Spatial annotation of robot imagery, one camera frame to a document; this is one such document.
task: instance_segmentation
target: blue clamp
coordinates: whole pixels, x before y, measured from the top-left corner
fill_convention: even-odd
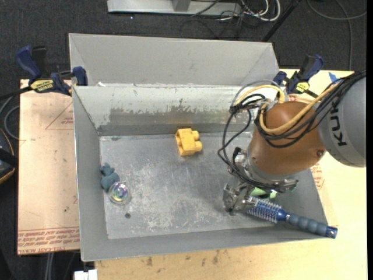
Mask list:
[[[28,73],[32,78],[29,80],[29,88],[37,93],[56,92],[63,95],[71,95],[71,86],[64,82],[64,79],[72,77],[76,78],[76,84],[79,86],[87,86],[88,78],[86,71],[81,66],[74,67],[72,72],[52,73],[49,78],[40,78],[41,70],[32,57],[31,47],[29,45],[20,49],[16,54],[17,63]]]
[[[286,73],[280,71],[273,81],[278,85],[281,85],[285,81],[286,92],[288,94],[302,94],[308,90],[309,80],[316,75],[323,66],[324,60],[319,55],[307,55],[299,72],[295,71],[291,78],[287,78]]]

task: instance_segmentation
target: blue handle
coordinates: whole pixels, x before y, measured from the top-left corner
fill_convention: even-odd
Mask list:
[[[280,209],[277,213],[278,221],[285,221],[291,225],[298,226],[307,232],[315,233],[320,236],[327,236],[335,239],[337,236],[338,229],[335,227],[328,226],[327,224],[317,222],[313,219],[309,219],[303,216],[298,216],[293,213],[286,213],[283,209]]]
[[[40,78],[41,71],[31,56],[31,47],[29,45],[23,47],[17,52],[16,61],[25,71],[31,74],[33,79]]]

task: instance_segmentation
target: clamp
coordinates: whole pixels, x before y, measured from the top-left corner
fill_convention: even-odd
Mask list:
[[[324,60],[319,56],[307,55],[299,71],[295,71],[292,77],[288,78],[286,73],[280,71],[277,73],[273,81],[282,85],[285,81],[286,92],[296,93],[298,95],[307,93],[312,97],[317,97],[317,94],[309,90],[309,80],[316,75],[324,66]]]

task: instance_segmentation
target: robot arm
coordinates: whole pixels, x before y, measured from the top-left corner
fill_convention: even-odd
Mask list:
[[[365,84],[364,71],[341,79],[311,104],[261,106],[248,149],[235,157],[240,174],[284,192],[296,185],[292,174],[312,167],[326,151],[343,164],[365,167]]]
[[[317,228],[318,234],[335,238],[336,229],[305,217],[295,222],[291,215],[283,216],[279,205],[256,198],[254,192],[257,188],[267,194],[295,189],[297,180],[292,175],[312,167],[326,152],[345,165],[365,167],[365,86],[366,71],[362,71],[331,84],[309,104],[283,98],[242,103],[250,97],[239,98],[231,115],[259,110],[247,150],[236,148],[232,162],[228,156],[224,160],[240,179],[238,186],[224,189],[226,210],[286,221],[310,232]]]

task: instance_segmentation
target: yellow cable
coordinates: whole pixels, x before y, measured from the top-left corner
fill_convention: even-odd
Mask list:
[[[252,88],[250,89],[249,91],[246,91],[235,103],[234,105],[236,106],[237,104],[239,104],[241,102],[241,100],[243,100],[245,97],[247,97],[250,93],[252,93],[253,91],[256,91],[258,89],[262,89],[262,88],[273,88],[273,89],[276,89],[279,93],[280,93],[280,97],[279,97],[279,103],[283,103],[285,101],[285,94],[283,93],[283,91],[281,90],[281,88],[277,87],[277,86],[274,86],[274,85],[260,85],[260,86],[257,86],[255,88]]]
[[[312,102],[310,102],[309,104],[307,104],[307,106],[305,106],[296,116],[294,116],[291,120],[289,120],[287,123],[283,124],[281,127],[277,127],[277,128],[267,128],[266,125],[264,124],[264,119],[263,119],[263,114],[264,114],[264,110],[265,110],[265,107],[267,107],[269,105],[269,103],[265,103],[262,108],[261,108],[261,113],[260,113],[260,116],[259,116],[259,122],[261,124],[261,127],[262,129],[265,131],[265,132],[282,132],[282,131],[285,131],[291,127],[293,127],[297,121],[305,114],[307,113],[308,111],[310,111],[310,109],[318,102],[320,101],[324,96],[326,96],[329,92],[331,92],[332,90],[334,89],[334,86],[330,87],[329,89],[325,90],[324,92],[322,92],[317,98],[313,99]]]

